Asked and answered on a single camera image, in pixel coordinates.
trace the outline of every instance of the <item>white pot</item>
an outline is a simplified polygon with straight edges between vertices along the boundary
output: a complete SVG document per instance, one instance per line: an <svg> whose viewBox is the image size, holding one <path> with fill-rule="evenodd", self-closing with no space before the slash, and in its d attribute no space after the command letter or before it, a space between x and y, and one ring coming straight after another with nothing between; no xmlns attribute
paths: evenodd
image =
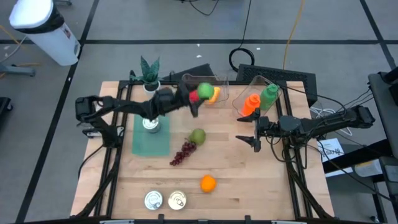
<svg viewBox="0 0 398 224"><path fill-rule="evenodd" d="M144 91L145 91L146 94L148 94L148 95L153 95L153 94L155 94L155 92L156 92L157 90L160 89L160 81L157 81L157 89L154 90L154 91L149 91L149 90L147 90L147 89L145 88L145 84L143 84L142 87L143 87L143 89L144 89Z"/></svg>

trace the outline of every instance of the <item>tin can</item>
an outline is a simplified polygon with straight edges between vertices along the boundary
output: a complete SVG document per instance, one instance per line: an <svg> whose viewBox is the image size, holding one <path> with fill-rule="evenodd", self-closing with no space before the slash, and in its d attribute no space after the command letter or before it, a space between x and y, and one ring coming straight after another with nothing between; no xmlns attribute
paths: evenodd
<svg viewBox="0 0 398 224"><path fill-rule="evenodd" d="M187 203L187 196L185 196L185 194L181 190L176 190L170 194L169 206L173 210L182 209L186 203Z"/></svg>
<svg viewBox="0 0 398 224"><path fill-rule="evenodd" d="M160 130L159 118L153 119L150 121L149 119L142 119L142 125L149 133L156 133Z"/></svg>
<svg viewBox="0 0 398 224"><path fill-rule="evenodd" d="M153 190L145 196L144 203L149 210L157 210L163 203L163 196L157 190Z"/></svg>

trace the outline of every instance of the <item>green bottle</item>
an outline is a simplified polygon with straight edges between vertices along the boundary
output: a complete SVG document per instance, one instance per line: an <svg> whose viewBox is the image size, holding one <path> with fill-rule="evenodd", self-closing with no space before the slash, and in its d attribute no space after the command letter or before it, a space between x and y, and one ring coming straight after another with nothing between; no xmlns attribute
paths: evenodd
<svg viewBox="0 0 398 224"><path fill-rule="evenodd" d="M260 95L260 109L268 110L278 97L278 86L271 84Z"/></svg>

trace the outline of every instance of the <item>gray floor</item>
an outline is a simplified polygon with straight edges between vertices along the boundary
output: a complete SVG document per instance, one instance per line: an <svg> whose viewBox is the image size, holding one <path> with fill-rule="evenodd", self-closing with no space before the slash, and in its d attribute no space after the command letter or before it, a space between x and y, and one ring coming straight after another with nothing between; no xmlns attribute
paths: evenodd
<svg viewBox="0 0 398 224"><path fill-rule="evenodd" d="M71 7L58 7L78 38L93 2L75 0ZM0 2L0 25L21 39L23 35L12 30L8 22L14 3L15 0ZM383 38L397 40L398 1L367 0L366 3ZM210 0L195 2L204 11L210 11L213 4ZM247 0L220 0L214 13L205 17L188 3L174 0L99 0L88 40L160 42L84 45L26 221L66 218L70 214L76 173L87 142L76 127L74 101L77 97L97 94L103 81L126 79L130 69L138 73L141 55L149 61L160 56L162 76L172 70L177 72L209 63L216 74L234 80L236 73L229 67L228 54L237 44L193 44L194 41L184 44L183 40L197 39L200 43L200 39L240 39L248 4ZM287 39L299 5L299 1L293 0L252 0L246 39ZM9 39L0 30L0 43ZM162 44L171 39L181 40L181 44ZM305 1L294 39L377 40L359 0ZM0 134L0 223L16 220L69 72L69 67L58 66L35 45L24 46L7 64L38 62L41 66L36 67L34 78L6 75L0 79L0 96L12 98L15 106ZM14 47L14 44L0 44L0 58ZM282 68L284 44L265 42L243 47L253 51L256 65ZM388 49L398 60L398 45L388 45ZM247 56L240 54L233 60L249 63ZM388 72L390 66L380 44L292 44L286 69L317 74L318 93L344 103L367 90L368 74ZM323 99L316 105L339 108ZM373 100L365 105L377 121L371 129L354 129L351 139L370 144L384 139L385 135ZM329 137L349 142L335 134ZM371 194L358 184L348 182L346 177L332 177L328 184L336 216L368 222L368 217L375 215ZM389 223L396 223L391 208L385 204L390 211Z"/></svg>

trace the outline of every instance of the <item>white paper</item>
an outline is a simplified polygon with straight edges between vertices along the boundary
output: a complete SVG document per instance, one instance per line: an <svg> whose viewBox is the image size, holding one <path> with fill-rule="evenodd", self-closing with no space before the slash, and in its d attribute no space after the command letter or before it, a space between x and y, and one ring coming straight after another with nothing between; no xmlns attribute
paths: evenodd
<svg viewBox="0 0 398 224"><path fill-rule="evenodd" d="M341 148L340 143L338 142L337 138L334 139L327 139L327 140L321 140L323 147L325 148L325 153L329 157L329 159L334 159L336 157L339 157L341 155L344 155L343 148ZM328 160L328 158L325 156L322 150L322 145L318 142L318 149L322 153L322 162L325 162ZM353 172L352 168L348 167L345 168L344 171L347 173ZM341 170L336 170L334 172L330 172L325 174L326 177L333 177L336 175L344 174L343 171Z"/></svg>

